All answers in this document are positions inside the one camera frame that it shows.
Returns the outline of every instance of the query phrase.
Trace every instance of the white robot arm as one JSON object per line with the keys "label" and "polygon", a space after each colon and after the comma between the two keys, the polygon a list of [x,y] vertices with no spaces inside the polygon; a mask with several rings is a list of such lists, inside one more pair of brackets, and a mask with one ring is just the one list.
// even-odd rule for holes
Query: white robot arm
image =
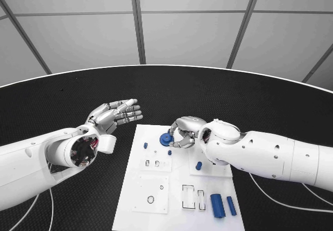
{"label": "white robot arm", "polygon": [[[103,104],[78,128],[66,128],[0,147],[0,211],[25,202],[113,153],[117,125],[143,118],[136,99]],[[68,167],[51,173],[48,163]]]}
{"label": "white robot arm", "polygon": [[216,165],[231,164],[261,177],[300,182],[333,192],[333,148],[296,141],[276,134],[250,131],[215,119],[203,123],[186,116],[176,120],[180,134],[196,134],[203,153]]}

